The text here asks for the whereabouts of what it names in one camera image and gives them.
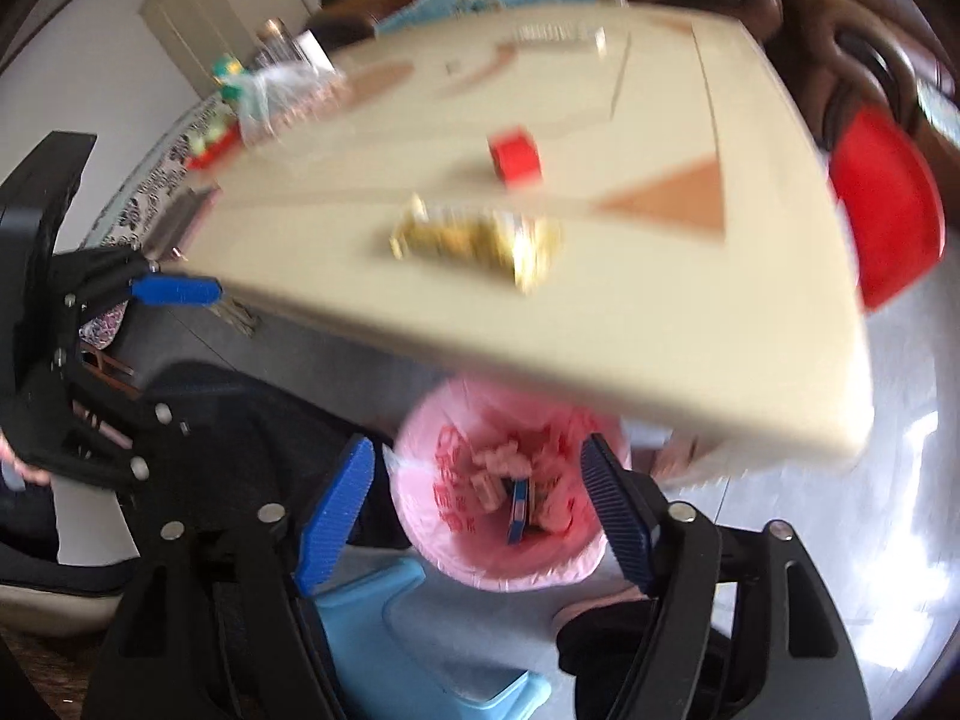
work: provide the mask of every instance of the gold wrapper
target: gold wrapper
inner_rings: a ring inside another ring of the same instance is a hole
[[[414,195],[390,238],[398,260],[411,253],[474,263],[510,276],[522,292],[544,280],[560,247],[560,225],[511,211],[430,207]]]

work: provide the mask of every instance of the beige table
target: beige table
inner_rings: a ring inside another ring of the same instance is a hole
[[[527,23],[603,26],[606,55],[517,47]],[[556,5],[410,29],[336,62],[353,105],[213,170],[222,194],[189,271],[378,346],[745,437],[758,457],[860,452],[871,377],[832,195],[738,23]],[[487,138],[517,125],[544,180],[510,191]],[[521,295],[395,261],[388,236],[414,191],[559,218],[549,278]]]

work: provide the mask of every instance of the gray floor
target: gray floor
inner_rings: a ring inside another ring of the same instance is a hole
[[[868,320],[874,435],[851,473],[785,467],[670,497],[721,524],[793,522],[840,608],[875,720],[888,720],[928,674],[960,619],[960,245],[907,295]],[[219,362],[334,413],[392,428],[443,372],[368,346],[266,317],[245,338],[197,309],[139,308],[114,350],[141,378],[181,359]],[[344,554],[337,581],[389,556]],[[572,683],[556,669],[550,619],[564,604],[622,586],[607,560],[585,583],[515,595],[460,586],[432,569],[395,624],[411,651],[452,685],[482,697],[517,669],[554,685],[538,717],[571,718]],[[730,589],[715,622],[728,627]]]

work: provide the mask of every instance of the pink plastic bag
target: pink plastic bag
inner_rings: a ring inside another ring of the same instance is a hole
[[[580,446],[603,433],[625,467],[630,446],[619,420],[487,382],[454,379],[419,405],[388,461],[391,490],[407,536],[440,571],[500,592],[573,584],[599,565],[607,547],[580,475]],[[509,507],[485,514],[469,482],[474,452],[516,440],[534,456],[555,442],[559,484],[569,490],[570,527],[531,533],[507,545]]]

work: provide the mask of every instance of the brown stripe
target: brown stripe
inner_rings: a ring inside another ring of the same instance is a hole
[[[507,67],[510,67],[515,60],[517,60],[517,45],[514,43],[502,43],[496,47],[496,56],[493,57],[493,61],[491,61],[490,64],[443,90],[443,96],[454,97],[455,95],[462,95],[462,93],[468,92],[498,76],[498,74],[505,71]]]
[[[414,63],[404,62],[386,62],[382,65],[374,65],[371,68],[364,68],[355,74],[350,74],[347,79],[352,90],[352,97],[349,103],[344,107],[346,110],[357,108],[360,105],[369,103],[382,97],[391,89],[400,86],[406,79],[409,79],[414,71]]]
[[[651,14],[651,19],[657,26],[665,26],[667,29],[672,29],[674,32],[688,37],[693,36],[693,24],[687,19],[679,16],[666,16],[662,13]]]
[[[684,167],[652,184],[602,197],[593,206],[602,214],[625,215],[723,235],[724,198],[716,157]]]

